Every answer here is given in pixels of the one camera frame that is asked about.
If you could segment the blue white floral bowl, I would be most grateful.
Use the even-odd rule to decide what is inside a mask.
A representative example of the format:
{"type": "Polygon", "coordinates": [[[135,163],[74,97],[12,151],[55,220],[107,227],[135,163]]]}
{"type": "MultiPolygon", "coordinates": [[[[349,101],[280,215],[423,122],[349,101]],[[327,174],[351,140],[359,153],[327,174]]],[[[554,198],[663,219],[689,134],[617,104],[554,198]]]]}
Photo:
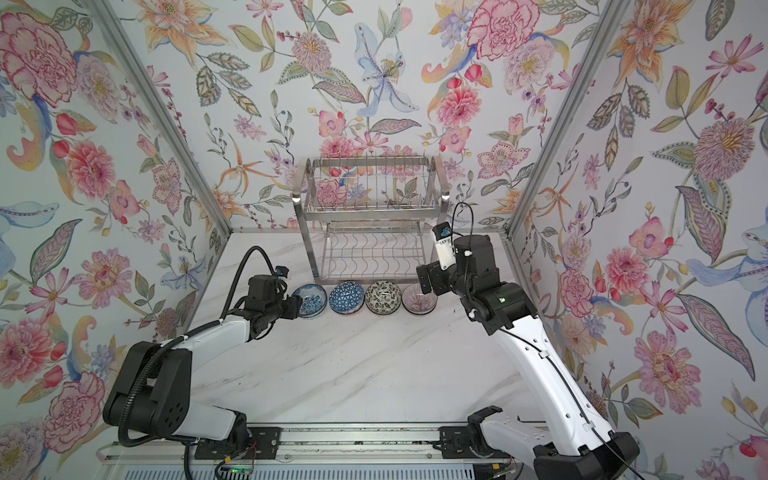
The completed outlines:
{"type": "Polygon", "coordinates": [[[326,309],[328,304],[328,294],[325,288],[314,283],[300,286],[293,292],[293,296],[302,300],[299,309],[300,318],[316,317],[326,309]]]}

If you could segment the blue triangle pattern bowl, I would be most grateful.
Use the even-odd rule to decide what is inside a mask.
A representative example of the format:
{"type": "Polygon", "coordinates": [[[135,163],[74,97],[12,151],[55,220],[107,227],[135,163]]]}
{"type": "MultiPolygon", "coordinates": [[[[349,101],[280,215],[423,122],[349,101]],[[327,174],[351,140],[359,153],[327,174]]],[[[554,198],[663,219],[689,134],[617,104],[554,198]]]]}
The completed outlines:
{"type": "Polygon", "coordinates": [[[328,304],[332,311],[340,315],[351,315],[359,311],[365,299],[365,289],[356,281],[338,284],[331,291],[328,304]]]}

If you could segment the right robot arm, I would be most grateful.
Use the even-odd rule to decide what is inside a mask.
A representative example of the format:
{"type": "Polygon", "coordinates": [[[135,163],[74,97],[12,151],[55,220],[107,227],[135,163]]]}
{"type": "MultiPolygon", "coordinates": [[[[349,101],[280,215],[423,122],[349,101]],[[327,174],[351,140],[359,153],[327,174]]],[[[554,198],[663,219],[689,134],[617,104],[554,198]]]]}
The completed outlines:
{"type": "Polygon", "coordinates": [[[432,230],[435,261],[417,268],[423,293],[456,295],[468,317],[511,357],[544,416],[539,430],[488,406],[467,418],[468,448],[479,458],[504,453],[540,479],[618,479],[640,453],[590,403],[557,355],[525,291],[500,277],[487,235],[432,230]]]}

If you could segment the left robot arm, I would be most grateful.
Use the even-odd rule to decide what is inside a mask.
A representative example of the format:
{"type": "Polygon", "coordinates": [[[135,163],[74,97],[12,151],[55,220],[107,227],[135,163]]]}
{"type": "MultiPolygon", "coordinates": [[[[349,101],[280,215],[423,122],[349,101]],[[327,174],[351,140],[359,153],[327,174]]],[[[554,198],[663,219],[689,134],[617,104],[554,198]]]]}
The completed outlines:
{"type": "Polygon", "coordinates": [[[192,376],[222,354],[264,337],[278,320],[300,316],[303,300],[277,275],[255,275],[248,293],[221,316],[164,343],[133,345],[103,407],[123,447],[170,440],[217,443],[227,453],[252,445],[247,416],[191,400],[192,376]]]}

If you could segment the steel two-tier dish rack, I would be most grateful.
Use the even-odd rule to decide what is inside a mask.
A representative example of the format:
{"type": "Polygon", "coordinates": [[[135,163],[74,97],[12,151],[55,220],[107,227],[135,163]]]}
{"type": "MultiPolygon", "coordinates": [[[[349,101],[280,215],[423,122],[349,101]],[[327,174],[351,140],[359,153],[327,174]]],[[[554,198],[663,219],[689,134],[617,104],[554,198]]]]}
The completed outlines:
{"type": "Polygon", "coordinates": [[[407,284],[436,258],[428,231],[446,220],[450,189],[439,157],[314,158],[291,200],[317,283],[407,284]]]}

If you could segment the purple striped bowl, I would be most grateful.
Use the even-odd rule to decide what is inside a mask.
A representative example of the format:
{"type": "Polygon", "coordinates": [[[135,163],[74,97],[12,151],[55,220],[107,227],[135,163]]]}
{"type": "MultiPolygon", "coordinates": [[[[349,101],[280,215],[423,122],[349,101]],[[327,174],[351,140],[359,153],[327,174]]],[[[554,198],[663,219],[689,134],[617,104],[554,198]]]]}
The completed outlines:
{"type": "Polygon", "coordinates": [[[408,285],[402,293],[402,305],[413,315],[428,315],[435,310],[438,297],[434,293],[424,294],[418,283],[408,285]]]}

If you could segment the green leaf pattern bowl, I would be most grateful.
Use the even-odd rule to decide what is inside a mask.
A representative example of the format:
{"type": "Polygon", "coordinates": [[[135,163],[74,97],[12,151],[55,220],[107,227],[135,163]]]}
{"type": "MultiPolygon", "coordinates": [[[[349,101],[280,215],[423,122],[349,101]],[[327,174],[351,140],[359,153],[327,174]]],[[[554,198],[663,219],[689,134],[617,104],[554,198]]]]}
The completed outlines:
{"type": "Polygon", "coordinates": [[[375,315],[388,316],[395,313],[402,304],[400,287],[390,281],[376,281],[365,292],[364,302],[375,315]]]}

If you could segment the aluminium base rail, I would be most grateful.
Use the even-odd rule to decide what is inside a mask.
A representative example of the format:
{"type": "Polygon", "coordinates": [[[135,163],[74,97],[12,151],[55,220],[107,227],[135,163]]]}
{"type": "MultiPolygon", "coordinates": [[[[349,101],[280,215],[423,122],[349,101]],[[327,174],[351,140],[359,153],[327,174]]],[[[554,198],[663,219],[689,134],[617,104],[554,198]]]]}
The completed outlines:
{"type": "Polygon", "coordinates": [[[252,423],[256,445],[227,465],[497,464],[528,462],[532,449],[555,441],[554,429],[514,419],[486,420],[494,454],[476,455],[464,422],[252,423]]]}

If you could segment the right aluminium frame post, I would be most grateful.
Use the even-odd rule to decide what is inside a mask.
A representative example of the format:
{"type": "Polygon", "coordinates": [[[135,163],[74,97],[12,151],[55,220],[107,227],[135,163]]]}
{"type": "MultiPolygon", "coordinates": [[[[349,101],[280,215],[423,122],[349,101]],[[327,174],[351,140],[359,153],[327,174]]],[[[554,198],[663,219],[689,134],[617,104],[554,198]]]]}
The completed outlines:
{"type": "Polygon", "coordinates": [[[605,2],[605,9],[596,22],[595,33],[592,35],[585,55],[582,58],[580,71],[568,89],[561,108],[554,116],[551,133],[544,142],[539,158],[534,163],[532,173],[528,177],[528,182],[523,189],[515,213],[511,218],[509,229],[506,232],[508,240],[512,240],[516,233],[523,230],[524,220],[536,197],[539,185],[552,161],[555,159],[562,141],[571,129],[573,120],[586,98],[591,82],[595,79],[599,65],[608,50],[613,35],[619,29],[626,10],[627,4],[624,1],[611,0],[605,2]]]}

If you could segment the aluminium frame post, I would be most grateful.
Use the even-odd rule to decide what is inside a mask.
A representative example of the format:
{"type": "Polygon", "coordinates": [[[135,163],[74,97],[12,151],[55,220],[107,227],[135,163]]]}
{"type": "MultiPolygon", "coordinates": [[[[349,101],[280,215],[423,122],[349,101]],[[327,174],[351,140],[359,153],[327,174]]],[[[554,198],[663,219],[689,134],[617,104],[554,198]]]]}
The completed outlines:
{"type": "Polygon", "coordinates": [[[165,107],[163,96],[152,82],[145,65],[128,38],[127,33],[115,15],[108,1],[85,0],[84,5],[95,23],[100,27],[106,42],[115,50],[115,56],[125,68],[128,78],[145,101],[147,109],[159,133],[168,142],[176,159],[180,162],[191,186],[208,213],[208,218],[222,233],[225,240],[232,234],[230,222],[224,216],[213,191],[207,185],[191,150],[165,107]]]}
{"type": "Polygon", "coordinates": [[[515,213],[511,218],[509,229],[506,232],[508,240],[512,240],[516,233],[523,230],[524,220],[536,197],[539,185],[552,161],[555,159],[562,141],[571,129],[573,120],[586,98],[591,82],[595,79],[599,65],[608,50],[613,35],[619,29],[626,10],[627,4],[624,1],[611,0],[605,2],[605,9],[596,22],[595,33],[592,35],[585,55],[582,58],[580,71],[568,89],[561,108],[554,116],[551,133],[544,142],[539,158],[534,163],[532,173],[528,177],[528,182],[523,189],[515,213]]]}

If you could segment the left aluminium frame post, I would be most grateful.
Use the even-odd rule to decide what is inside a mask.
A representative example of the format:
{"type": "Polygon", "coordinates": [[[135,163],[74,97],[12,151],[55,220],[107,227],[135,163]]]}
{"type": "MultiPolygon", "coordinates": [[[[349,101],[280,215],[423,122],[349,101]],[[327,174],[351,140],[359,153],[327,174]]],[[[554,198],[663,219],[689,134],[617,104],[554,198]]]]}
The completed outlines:
{"type": "Polygon", "coordinates": [[[224,216],[213,191],[207,185],[191,150],[165,107],[163,96],[152,82],[145,65],[128,38],[127,33],[115,15],[108,1],[85,0],[84,5],[95,23],[100,27],[106,42],[115,50],[115,56],[125,68],[128,78],[145,101],[147,109],[159,133],[168,142],[176,159],[180,162],[191,186],[208,213],[208,218],[222,233],[225,240],[232,234],[230,222],[224,216]]]}

